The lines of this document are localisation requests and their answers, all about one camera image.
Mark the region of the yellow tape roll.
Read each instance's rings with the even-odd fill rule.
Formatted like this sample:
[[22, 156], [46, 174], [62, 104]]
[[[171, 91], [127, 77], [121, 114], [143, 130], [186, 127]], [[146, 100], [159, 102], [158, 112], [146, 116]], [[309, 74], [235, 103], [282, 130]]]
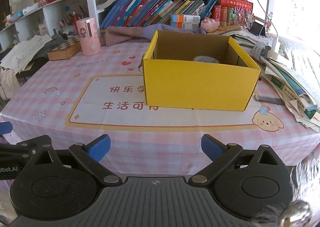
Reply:
[[219, 61], [215, 58], [209, 57], [209, 56], [205, 56], [205, 55], [200, 55], [200, 56], [196, 56], [193, 61], [196, 62], [201, 62], [201, 63], [211, 63], [211, 64], [218, 64]]

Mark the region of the beige tote bag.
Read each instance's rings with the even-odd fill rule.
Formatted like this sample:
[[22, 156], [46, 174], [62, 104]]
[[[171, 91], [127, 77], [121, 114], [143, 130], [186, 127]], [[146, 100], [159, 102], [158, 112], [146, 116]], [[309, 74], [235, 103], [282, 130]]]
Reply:
[[1, 67], [1, 98], [10, 100], [20, 88], [14, 70]]

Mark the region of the pink checkered tablecloth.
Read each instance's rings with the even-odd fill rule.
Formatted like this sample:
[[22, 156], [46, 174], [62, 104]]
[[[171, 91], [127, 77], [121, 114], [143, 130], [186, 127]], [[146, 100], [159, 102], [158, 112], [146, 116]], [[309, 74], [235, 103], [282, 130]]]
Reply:
[[138, 71], [147, 46], [125, 42], [92, 57], [46, 63], [2, 110], [1, 120], [13, 126], [6, 140], [46, 134], [65, 149], [108, 134], [103, 164], [123, 174], [192, 175], [209, 163], [201, 151], [204, 134], [245, 149], [267, 144], [286, 165], [319, 155], [319, 133], [285, 106], [255, 100], [243, 112], [147, 106]]

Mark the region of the grey utility knife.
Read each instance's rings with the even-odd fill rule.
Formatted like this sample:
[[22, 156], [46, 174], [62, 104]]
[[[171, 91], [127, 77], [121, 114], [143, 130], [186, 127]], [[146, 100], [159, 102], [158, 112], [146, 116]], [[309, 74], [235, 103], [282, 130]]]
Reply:
[[275, 104], [275, 105], [285, 105], [284, 101], [281, 98], [262, 96], [259, 94], [254, 95], [254, 99], [257, 102]]

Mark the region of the wooden chess box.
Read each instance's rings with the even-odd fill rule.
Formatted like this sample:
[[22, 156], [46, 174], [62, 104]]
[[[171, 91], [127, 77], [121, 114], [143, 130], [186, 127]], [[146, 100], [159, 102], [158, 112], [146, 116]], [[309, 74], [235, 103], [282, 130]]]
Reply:
[[54, 48], [51, 52], [48, 52], [48, 59], [50, 61], [70, 59], [79, 51], [81, 51], [79, 36], [73, 35], [68, 40]]

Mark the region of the pile of books right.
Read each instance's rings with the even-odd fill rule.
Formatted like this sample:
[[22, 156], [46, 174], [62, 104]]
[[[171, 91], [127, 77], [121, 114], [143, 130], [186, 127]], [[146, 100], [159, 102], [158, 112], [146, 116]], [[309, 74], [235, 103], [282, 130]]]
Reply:
[[245, 31], [230, 34], [261, 67], [295, 120], [319, 132], [319, 53], [303, 42], [265, 38]]

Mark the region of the pink cylindrical appliance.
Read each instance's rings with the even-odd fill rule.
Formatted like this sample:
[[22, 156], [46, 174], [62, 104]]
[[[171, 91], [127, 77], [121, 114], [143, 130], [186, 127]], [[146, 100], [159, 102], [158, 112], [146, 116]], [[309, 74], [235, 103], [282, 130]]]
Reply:
[[95, 18], [84, 18], [76, 22], [83, 55], [90, 57], [101, 50]]

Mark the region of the yellow cardboard box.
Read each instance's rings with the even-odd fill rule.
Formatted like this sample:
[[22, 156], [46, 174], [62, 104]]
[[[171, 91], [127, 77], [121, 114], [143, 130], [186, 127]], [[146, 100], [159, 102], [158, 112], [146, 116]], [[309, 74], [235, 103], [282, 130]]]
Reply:
[[[215, 58], [218, 64], [193, 61]], [[244, 111], [260, 67], [231, 37], [156, 31], [143, 57], [149, 106]]]

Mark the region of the pink purple cloth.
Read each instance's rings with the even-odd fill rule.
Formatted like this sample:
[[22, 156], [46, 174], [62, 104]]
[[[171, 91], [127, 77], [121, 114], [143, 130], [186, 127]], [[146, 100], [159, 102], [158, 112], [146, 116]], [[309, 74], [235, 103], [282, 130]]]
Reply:
[[99, 37], [101, 46], [112, 46], [125, 41], [147, 42], [151, 41], [156, 31], [171, 31], [187, 34], [207, 34], [204, 29], [185, 29], [170, 25], [155, 24], [146, 27], [108, 27]]

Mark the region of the pink pig plush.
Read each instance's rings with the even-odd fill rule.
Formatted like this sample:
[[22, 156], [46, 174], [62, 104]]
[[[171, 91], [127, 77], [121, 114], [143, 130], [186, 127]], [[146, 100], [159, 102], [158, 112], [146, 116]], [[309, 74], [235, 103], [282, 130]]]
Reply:
[[220, 27], [220, 22], [215, 21], [214, 19], [205, 17], [200, 24], [200, 28], [203, 29], [206, 33], [212, 33]]

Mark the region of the red boxed book set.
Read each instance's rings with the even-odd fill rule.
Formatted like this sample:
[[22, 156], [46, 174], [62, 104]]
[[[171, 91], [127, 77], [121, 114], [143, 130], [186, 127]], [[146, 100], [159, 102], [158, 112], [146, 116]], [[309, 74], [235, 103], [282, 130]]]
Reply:
[[240, 25], [249, 29], [255, 21], [253, 3], [246, 0], [217, 0], [212, 19], [218, 21], [221, 27]]

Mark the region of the orange white medicine box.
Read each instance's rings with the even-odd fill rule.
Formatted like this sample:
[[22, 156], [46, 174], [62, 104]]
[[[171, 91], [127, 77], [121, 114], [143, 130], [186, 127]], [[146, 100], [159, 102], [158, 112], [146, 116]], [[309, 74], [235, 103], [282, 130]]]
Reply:
[[198, 15], [172, 14], [170, 25], [176, 28], [197, 29], [200, 20], [200, 16]]

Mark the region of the row of colourful books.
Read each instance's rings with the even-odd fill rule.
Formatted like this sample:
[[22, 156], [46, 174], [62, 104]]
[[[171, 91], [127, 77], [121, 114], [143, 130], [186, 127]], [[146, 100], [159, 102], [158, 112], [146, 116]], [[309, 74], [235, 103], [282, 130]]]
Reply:
[[200, 23], [210, 18], [217, 0], [107, 0], [98, 7], [101, 29], [115, 27], [146, 27], [170, 25], [172, 14], [198, 15]]

